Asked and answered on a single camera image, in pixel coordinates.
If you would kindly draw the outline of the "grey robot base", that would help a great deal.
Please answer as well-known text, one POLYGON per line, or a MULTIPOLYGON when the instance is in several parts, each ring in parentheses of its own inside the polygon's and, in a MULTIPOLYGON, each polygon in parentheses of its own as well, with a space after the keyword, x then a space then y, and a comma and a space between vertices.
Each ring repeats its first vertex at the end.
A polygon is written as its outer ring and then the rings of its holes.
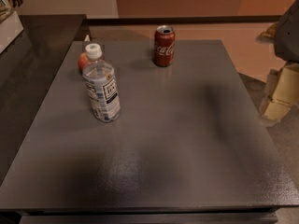
POLYGON ((295 0, 279 19, 274 50, 282 60, 299 63, 299 0, 295 0))

